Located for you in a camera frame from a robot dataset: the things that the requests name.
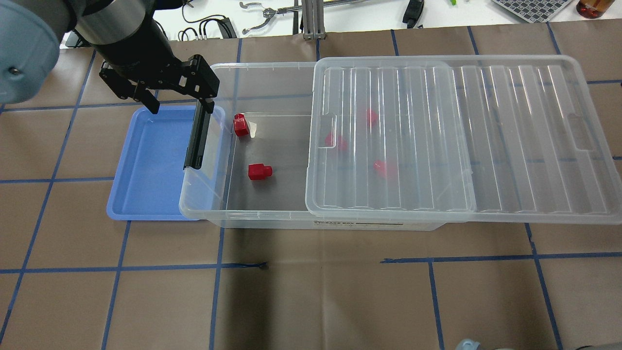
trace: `transparent lid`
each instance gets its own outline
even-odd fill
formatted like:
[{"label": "transparent lid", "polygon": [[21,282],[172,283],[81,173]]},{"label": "transparent lid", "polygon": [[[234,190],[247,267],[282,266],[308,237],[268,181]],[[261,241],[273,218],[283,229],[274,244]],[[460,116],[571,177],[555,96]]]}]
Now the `transparent lid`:
[{"label": "transparent lid", "polygon": [[585,78],[562,55],[322,59],[309,152],[322,217],[622,222]]}]

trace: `red plastic piece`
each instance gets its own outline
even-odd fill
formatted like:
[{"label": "red plastic piece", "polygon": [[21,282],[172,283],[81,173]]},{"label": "red plastic piece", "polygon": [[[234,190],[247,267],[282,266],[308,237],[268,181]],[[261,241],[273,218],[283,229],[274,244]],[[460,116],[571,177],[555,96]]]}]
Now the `red plastic piece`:
[{"label": "red plastic piece", "polygon": [[233,117],[233,130],[238,137],[248,135],[251,132],[248,130],[248,124],[246,118],[242,113],[238,113]]},{"label": "red plastic piece", "polygon": [[369,127],[372,127],[376,124],[378,124],[378,120],[380,120],[380,116],[378,115],[378,113],[376,113],[376,111],[374,111],[371,108],[367,109],[367,124],[369,125]]},{"label": "red plastic piece", "polygon": [[248,165],[248,178],[255,180],[263,180],[269,176],[272,176],[272,167],[264,165],[263,163],[259,164],[249,164]]},{"label": "red plastic piece", "polygon": [[333,133],[329,133],[328,136],[324,139],[324,145],[326,147],[336,146],[339,151],[346,151],[348,149],[348,143],[340,136],[337,136],[337,140],[333,136]]},{"label": "red plastic piece", "polygon": [[376,170],[376,174],[383,179],[389,179],[397,176],[397,165],[391,161],[375,161],[374,170]]}]

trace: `black connector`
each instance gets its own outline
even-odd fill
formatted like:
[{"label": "black connector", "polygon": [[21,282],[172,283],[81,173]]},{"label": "black connector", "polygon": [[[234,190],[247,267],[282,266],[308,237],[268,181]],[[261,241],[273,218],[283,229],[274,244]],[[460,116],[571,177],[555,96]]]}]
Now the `black connector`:
[{"label": "black connector", "polygon": [[406,23],[407,28],[414,28],[415,24],[421,17],[421,13],[424,10],[424,0],[410,0],[404,12],[404,18],[402,23]]},{"label": "black connector", "polygon": [[235,31],[233,30],[233,25],[231,24],[231,19],[229,19],[229,17],[222,18],[221,22],[218,24],[220,34],[223,35],[223,38],[233,39],[238,37],[235,35]]}]

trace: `clear plastic box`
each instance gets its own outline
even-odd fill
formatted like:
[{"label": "clear plastic box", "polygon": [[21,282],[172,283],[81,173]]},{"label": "clear plastic box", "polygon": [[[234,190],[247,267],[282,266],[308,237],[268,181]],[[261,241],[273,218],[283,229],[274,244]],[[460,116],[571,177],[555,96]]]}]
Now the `clear plastic box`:
[{"label": "clear plastic box", "polygon": [[[203,166],[185,170],[180,210],[188,218],[387,230],[622,222],[622,184],[570,57],[344,57],[213,69],[218,108]],[[235,113],[246,115],[250,138],[232,132]],[[252,163],[272,166],[273,176],[250,181]]]}]

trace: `blue tray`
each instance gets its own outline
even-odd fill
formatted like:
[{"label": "blue tray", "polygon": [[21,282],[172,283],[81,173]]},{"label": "blue tray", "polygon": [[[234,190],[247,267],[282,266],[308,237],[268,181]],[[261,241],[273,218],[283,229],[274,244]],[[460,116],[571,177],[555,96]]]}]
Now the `blue tray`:
[{"label": "blue tray", "polygon": [[134,113],[106,212],[114,220],[191,220],[179,212],[195,106]]}]

